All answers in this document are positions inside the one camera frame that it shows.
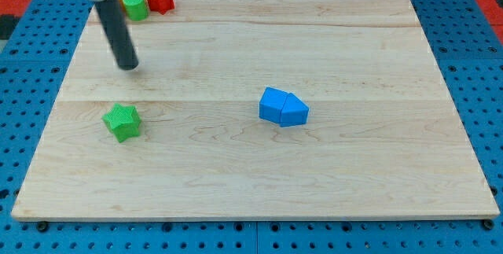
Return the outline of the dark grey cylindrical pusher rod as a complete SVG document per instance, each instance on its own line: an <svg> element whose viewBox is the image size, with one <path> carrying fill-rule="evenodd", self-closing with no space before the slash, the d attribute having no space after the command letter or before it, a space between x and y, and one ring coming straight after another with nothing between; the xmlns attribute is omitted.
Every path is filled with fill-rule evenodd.
<svg viewBox="0 0 503 254"><path fill-rule="evenodd" d="M95 3L101 25L119 69L133 70L138 57L119 0L103 0Z"/></svg>

